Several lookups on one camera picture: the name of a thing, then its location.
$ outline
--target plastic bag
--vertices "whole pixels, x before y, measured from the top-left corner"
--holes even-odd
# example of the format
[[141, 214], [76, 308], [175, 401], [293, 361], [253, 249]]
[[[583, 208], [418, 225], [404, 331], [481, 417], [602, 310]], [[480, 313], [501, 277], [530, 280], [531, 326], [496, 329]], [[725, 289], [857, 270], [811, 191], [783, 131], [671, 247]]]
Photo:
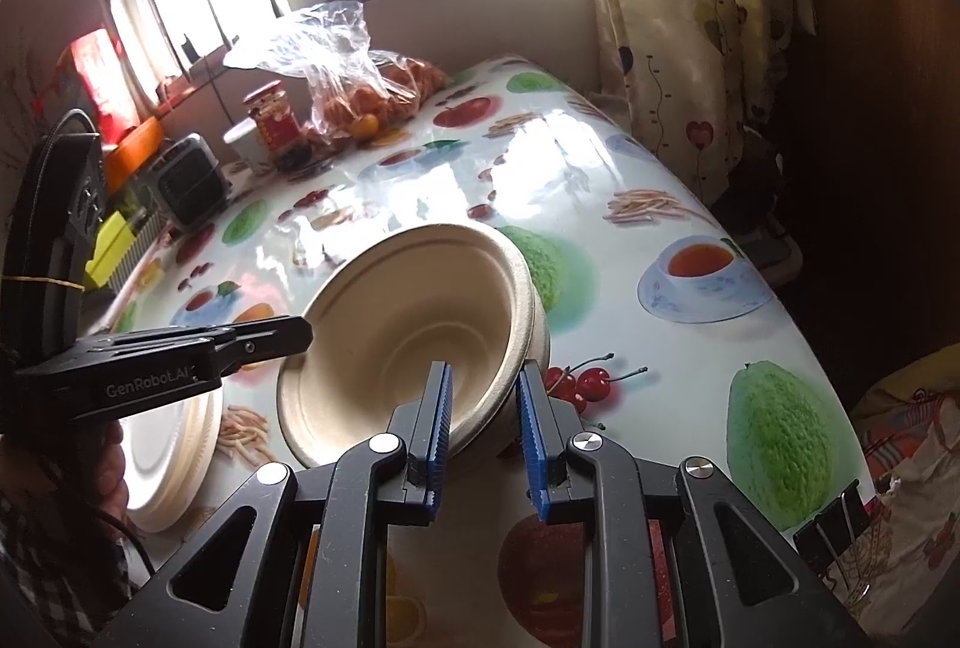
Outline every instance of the plastic bag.
[[277, 18], [245, 35], [224, 65], [307, 80], [311, 121], [325, 137], [366, 140], [412, 117], [445, 85], [434, 66], [370, 49], [358, 2], [330, 2]]

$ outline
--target orange container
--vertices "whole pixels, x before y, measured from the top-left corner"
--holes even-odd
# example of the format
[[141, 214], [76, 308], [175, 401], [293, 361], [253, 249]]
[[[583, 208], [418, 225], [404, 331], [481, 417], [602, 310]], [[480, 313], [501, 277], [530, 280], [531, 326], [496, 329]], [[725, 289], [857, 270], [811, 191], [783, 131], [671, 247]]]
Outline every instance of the orange container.
[[156, 117], [147, 118], [128, 133], [104, 158], [107, 195], [112, 196], [153, 155], [163, 142], [163, 128]]

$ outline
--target paper plate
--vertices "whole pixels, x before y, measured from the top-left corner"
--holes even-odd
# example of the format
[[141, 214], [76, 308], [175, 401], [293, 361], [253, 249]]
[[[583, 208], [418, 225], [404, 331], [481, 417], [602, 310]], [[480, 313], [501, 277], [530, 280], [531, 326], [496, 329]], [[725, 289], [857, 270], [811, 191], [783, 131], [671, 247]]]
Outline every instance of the paper plate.
[[163, 531], [190, 506], [210, 466], [222, 412], [216, 389], [122, 421], [128, 515], [142, 531]]

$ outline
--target fruit-patterned tablecloth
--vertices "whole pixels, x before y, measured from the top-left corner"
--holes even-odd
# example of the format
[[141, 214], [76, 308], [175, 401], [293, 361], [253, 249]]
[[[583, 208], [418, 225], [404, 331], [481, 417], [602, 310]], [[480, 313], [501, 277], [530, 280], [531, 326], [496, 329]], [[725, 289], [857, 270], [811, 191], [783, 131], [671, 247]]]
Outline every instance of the fruit-patterned tablecloth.
[[[703, 125], [688, 132], [701, 149]], [[568, 386], [632, 454], [707, 456], [787, 536], [854, 479], [874, 496], [826, 375], [736, 245], [654, 156], [528, 61], [463, 71], [409, 124], [332, 165], [232, 181], [226, 212], [143, 262], [118, 329], [301, 314], [336, 266], [392, 231], [472, 218], [527, 258], [553, 365], [613, 353], [599, 364], [611, 378], [648, 368]], [[151, 538], [158, 555], [258, 464], [298, 466], [277, 424], [279, 368], [227, 378], [223, 443], [188, 513]], [[239, 442], [237, 425], [256, 433]], [[506, 453], [446, 484], [434, 526], [391, 531], [391, 645], [579, 645], [580, 530], [536, 522], [525, 490]]]

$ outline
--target rubber band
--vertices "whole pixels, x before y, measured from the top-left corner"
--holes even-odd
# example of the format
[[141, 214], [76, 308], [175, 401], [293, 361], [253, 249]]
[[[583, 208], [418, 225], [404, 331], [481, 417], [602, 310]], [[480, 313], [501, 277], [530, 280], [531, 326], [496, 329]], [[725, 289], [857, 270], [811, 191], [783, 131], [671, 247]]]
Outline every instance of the rubber band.
[[20, 274], [0, 274], [0, 280], [13, 280], [16, 282], [49, 282], [53, 285], [61, 285], [64, 288], [73, 288], [74, 290], [85, 290], [83, 285], [67, 280], [56, 280], [53, 277], [24, 277]]

